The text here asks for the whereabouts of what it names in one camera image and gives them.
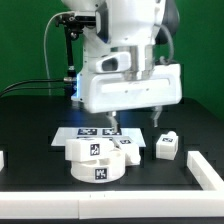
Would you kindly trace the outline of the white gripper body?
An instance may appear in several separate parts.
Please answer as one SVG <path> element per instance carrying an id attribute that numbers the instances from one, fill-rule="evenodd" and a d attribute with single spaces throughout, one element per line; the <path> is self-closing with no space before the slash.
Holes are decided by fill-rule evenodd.
<path id="1" fill-rule="evenodd" d="M 180 102 L 179 64 L 157 65 L 149 79 L 125 81 L 122 73 L 82 78 L 80 98 L 91 113 L 172 105 Z"/>

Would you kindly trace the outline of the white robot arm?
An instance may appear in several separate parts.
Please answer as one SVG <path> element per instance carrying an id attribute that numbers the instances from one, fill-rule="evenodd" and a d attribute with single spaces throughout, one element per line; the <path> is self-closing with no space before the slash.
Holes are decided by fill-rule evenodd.
<path id="1" fill-rule="evenodd" d="M 173 61 L 179 25 L 174 0 L 61 0 L 84 34 L 77 94 L 90 113 L 116 113 L 181 100 L 181 67 Z"/>

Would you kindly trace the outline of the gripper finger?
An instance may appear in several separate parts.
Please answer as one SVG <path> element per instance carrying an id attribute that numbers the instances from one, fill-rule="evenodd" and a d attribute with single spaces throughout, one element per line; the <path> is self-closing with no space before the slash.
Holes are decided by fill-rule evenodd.
<path id="1" fill-rule="evenodd" d="M 118 122 L 117 122 L 117 120 L 116 120 L 116 112 L 115 112 L 115 111 L 107 112 L 107 113 L 106 113 L 106 116 L 107 116 L 107 118 L 108 118 L 109 121 L 110 121 L 112 131 L 113 131 L 114 133 L 117 133 L 118 130 L 119 130 L 119 125 L 118 125 Z"/>
<path id="2" fill-rule="evenodd" d="M 161 107 L 155 107 L 154 108 L 154 111 L 152 113 L 152 120 L 153 120 L 153 126 L 154 127 L 157 127 L 158 126 L 158 120 L 159 120 L 159 117 L 162 113 L 162 108 Z"/>

